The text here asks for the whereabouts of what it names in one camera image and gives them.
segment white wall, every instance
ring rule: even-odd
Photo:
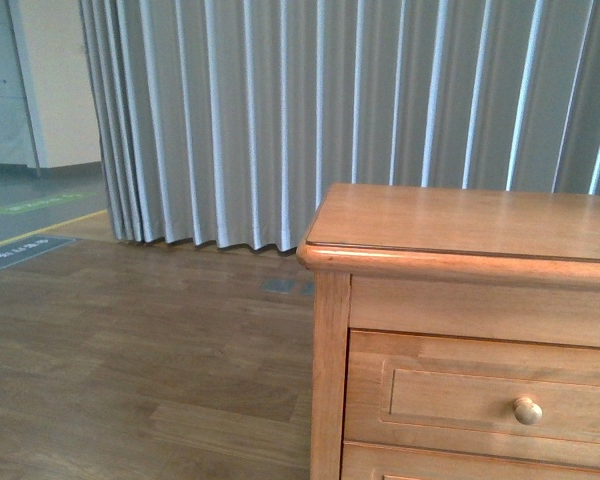
[[[27,104],[6,0],[0,0],[0,164],[35,167]]]
[[[11,0],[40,166],[100,161],[78,0]]]

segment gray curtain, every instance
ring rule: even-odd
[[[287,250],[334,182],[600,194],[600,1],[81,5],[119,238]]]

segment dresser drawer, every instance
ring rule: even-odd
[[[350,326],[600,347],[600,286],[353,276]]]
[[[473,455],[345,444],[342,480],[600,480],[600,473]]]
[[[344,435],[600,467],[600,350],[354,330]]]

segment green floor marking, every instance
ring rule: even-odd
[[[83,198],[93,197],[95,192],[76,192],[76,193],[60,193],[52,197],[38,198],[37,200],[27,200],[26,202],[14,203],[0,207],[1,215],[17,215],[19,213],[27,213],[32,210],[40,210],[41,208],[53,207],[63,203],[75,202]]]

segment drawer knob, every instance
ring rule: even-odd
[[[529,397],[518,398],[513,402],[513,414],[523,425],[535,425],[542,420],[542,409]]]

